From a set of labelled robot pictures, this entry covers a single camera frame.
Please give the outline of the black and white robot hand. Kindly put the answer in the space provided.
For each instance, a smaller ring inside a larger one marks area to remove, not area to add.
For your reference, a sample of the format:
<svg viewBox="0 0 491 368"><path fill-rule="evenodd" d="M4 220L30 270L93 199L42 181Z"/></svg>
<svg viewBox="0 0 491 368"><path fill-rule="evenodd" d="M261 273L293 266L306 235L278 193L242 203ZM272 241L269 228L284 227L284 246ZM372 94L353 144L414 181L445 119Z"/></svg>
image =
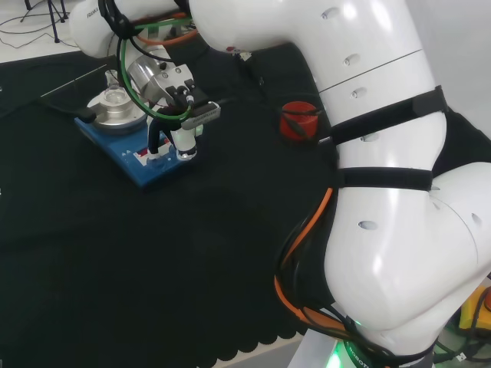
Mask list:
<svg viewBox="0 0 491 368"><path fill-rule="evenodd" d="M161 133L164 133L172 143L178 160L190 161L196 156L196 138L191 130L183 129L181 122L178 120L154 117L148 125L147 132L147 148L150 159L158 159L162 156L159 153Z"/></svg>

